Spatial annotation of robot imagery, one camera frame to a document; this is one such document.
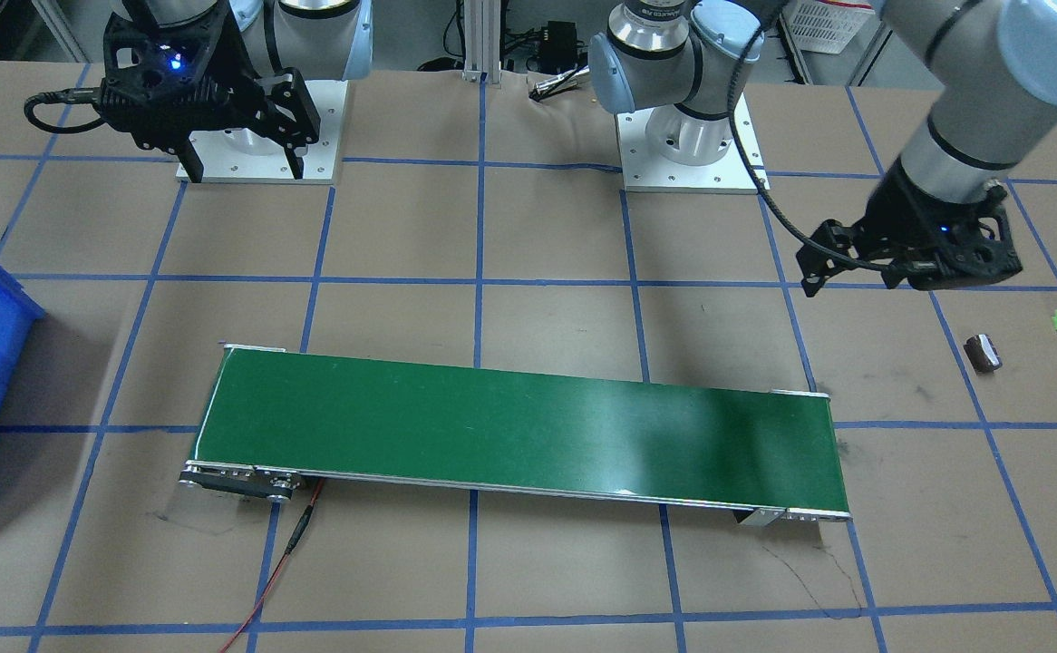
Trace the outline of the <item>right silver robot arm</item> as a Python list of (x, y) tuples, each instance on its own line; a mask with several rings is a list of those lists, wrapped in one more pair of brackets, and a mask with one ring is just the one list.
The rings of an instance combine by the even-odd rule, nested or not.
[(118, 1), (92, 104), (198, 182), (333, 183), (368, 1)]

